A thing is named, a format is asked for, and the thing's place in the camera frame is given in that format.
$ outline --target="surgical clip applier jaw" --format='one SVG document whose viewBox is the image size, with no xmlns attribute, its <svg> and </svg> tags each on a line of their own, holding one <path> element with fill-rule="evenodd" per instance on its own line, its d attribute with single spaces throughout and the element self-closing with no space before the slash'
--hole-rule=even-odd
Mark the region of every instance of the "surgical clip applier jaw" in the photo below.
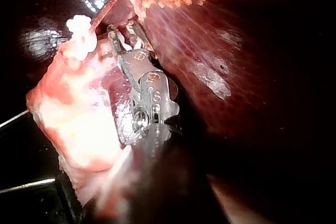
<svg viewBox="0 0 336 224">
<path fill-rule="evenodd" d="M 137 39 L 141 41 L 142 48 L 129 51 L 121 50 L 117 36 L 118 29 L 114 25 L 110 25 L 107 29 L 112 52 L 118 66 L 132 87 L 132 123 L 134 133 L 136 133 L 150 124 L 163 124 L 167 119 L 177 116 L 180 107 L 171 99 L 170 87 L 176 93 L 177 85 L 169 80 L 162 70 L 152 64 L 152 59 L 156 59 L 155 52 L 141 26 L 130 20 L 127 24 L 127 30 L 130 34 L 137 36 Z"/>
</svg>

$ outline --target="white tissue fragment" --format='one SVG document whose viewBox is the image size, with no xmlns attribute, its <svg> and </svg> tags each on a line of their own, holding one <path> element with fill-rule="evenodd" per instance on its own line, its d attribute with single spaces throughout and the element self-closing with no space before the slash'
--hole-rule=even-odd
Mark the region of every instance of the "white tissue fragment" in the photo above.
<svg viewBox="0 0 336 224">
<path fill-rule="evenodd" d="M 91 18 L 84 15 L 75 15 L 73 19 L 67 21 L 67 27 L 72 32 L 72 39 L 76 42 L 76 59 L 83 61 L 89 52 L 93 52 L 97 47 L 97 35 L 90 33 Z"/>
</svg>

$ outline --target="white connective tissue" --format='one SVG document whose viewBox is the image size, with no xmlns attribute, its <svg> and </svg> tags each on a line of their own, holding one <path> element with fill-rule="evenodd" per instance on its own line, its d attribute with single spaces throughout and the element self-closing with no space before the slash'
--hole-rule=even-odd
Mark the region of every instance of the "white connective tissue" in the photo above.
<svg viewBox="0 0 336 224">
<path fill-rule="evenodd" d="M 93 52 L 97 47 L 96 33 L 90 33 L 91 18 L 84 15 L 75 15 L 66 23 L 72 39 L 76 42 L 76 59 L 83 61 L 87 58 L 89 52 Z"/>
</svg>

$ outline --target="metal rod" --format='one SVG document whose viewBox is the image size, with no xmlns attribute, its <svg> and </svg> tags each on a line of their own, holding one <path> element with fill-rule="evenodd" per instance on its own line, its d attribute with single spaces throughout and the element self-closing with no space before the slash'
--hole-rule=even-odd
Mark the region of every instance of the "metal rod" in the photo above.
<svg viewBox="0 0 336 224">
<path fill-rule="evenodd" d="M 26 111 L 24 111 L 24 112 L 21 112 L 19 115 L 16 115 L 15 117 L 13 117 L 13 118 L 7 120 L 6 122 L 3 122 L 2 124 L 0 124 L 0 129 L 1 129 L 2 127 L 4 127 L 5 125 L 7 125 L 8 123 L 10 123 L 10 122 L 12 122 L 12 121 L 15 121 L 16 119 L 20 118 L 21 116 L 27 114 L 28 112 L 29 112 L 29 111 L 26 110 Z"/>
<path fill-rule="evenodd" d="M 3 189 L 0 190 L 0 194 L 3 193 L 8 193 L 10 191 L 16 191 L 16 190 L 20 190 L 20 189 L 24 189 L 24 188 L 29 188 L 29 187 L 33 187 L 33 186 L 39 186 L 39 185 L 46 185 L 46 184 L 50 184 L 55 182 L 54 178 L 49 178 L 49 179 L 45 179 L 45 180 L 41 180 L 41 181 L 37 181 L 37 182 L 32 182 L 32 183 L 28 183 L 28 184 L 24 184 L 24 185 L 20 185 L 20 186 L 15 186 L 15 187 L 11 187 L 8 189 Z"/>
</svg>

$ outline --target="dark background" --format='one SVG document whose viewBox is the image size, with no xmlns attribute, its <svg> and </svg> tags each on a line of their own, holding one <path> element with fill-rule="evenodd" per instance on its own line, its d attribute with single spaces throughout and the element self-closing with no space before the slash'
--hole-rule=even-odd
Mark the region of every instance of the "dark background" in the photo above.
<svg viewBox="0 0 336 224">
<path fill-rule="evenodd" d="M 100 6 L 95 1 L 0 0 L 3 28 L 0 123 L 26 110 L 25 94 L 45 73 L 57 45 L 70 37 L 66 20 L 75 14 L 95 17 L 99 10 L 97 6 Z M 335 0 L 246 1 L 235 4 L 238 12 L 258 26 L 261 33 L 267 34 L 265 47 L 278 58 L 279 66 L 288 66 L 283 71 L 291 73 L 289 76 L 298 83 L 297 88 L 305 90 L 305 95 L 301 96 L 304 97 L 305 115 L 318 122 L 314 123 L 314 136 L 307 139 L 310 145 L 316 145 L 317 150 L 311 153 L 312 159 L 318 161 L 311 173 L 287 172 L 287 166 L 284 170 L 281 166 L 270 166 L 255 172 L 252 167 L 256 164 L 230 146 L 225 147 L 225 155 L 219 152 L 221 156 L 214 158 L 221 160 L 226 168 L 226 173 L 221 176 L 242 185 L 242 194 L 253 196 L 252 205 L 260 206 L 260 211 L 267 209 L 268 215 L 283 223 L 321 223 L 332 216 L 335 205 L 332 147 L 335 139 L 334 5 Z M 28 120 L 28 130 L 23 130 L 23 126 L 12 130 L 20 131 L 21 135 L 1 132 L 0 143 L 5 153 L 1 159 L 2 188 L 29 182 L 36 176 L 57 173 L 55 152 L 42 134 L 37 133 L 32 119 Z M 190 135 L 197 135 L 195 125 L 185 128 L 192 132 Z M 36 154 L 44 145 L 51 147 L 51 151 Z"/>
</svg>

